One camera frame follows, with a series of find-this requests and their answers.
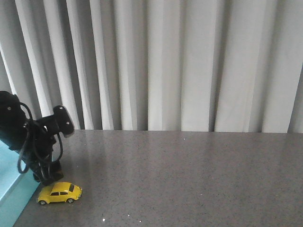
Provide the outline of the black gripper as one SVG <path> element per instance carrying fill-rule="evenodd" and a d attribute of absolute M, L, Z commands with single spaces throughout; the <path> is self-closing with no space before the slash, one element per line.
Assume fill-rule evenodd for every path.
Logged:
<path fill-rule="evenodd" d="M 63 154 L 62 140 L 58 132 L 55 132 L 54 116 L 43 117 L 39 120 L 27 120 L 23 129 L 26 130 L 26 138 L 20 150 L 20 162 L 25 163 L 25 168 L 20 169 L 24 174 L 32 170 L 34 178 L 41 180 L 43 185 L 51 185 L 63 178 L 60 158 Z M 53 160 L 53 145 L 58 136 L 60 154 Z"/>

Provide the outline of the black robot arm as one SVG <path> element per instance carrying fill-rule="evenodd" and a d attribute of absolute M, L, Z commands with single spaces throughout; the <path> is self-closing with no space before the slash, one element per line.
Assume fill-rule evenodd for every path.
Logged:
<path fill-rule="evenodd" d="M 53 115 L 34 120 L 17 95 L 0 93 L 0 140 L 18 154 L 18 172 L 31 170 L 34 180 L 45 186 L 63 178 L 60 157 L 53 159 L 53 145 L 62 141 L 61 133 L 73 130 L 64 126 L 68 115 L 63 106 L 53 111 Z"/>

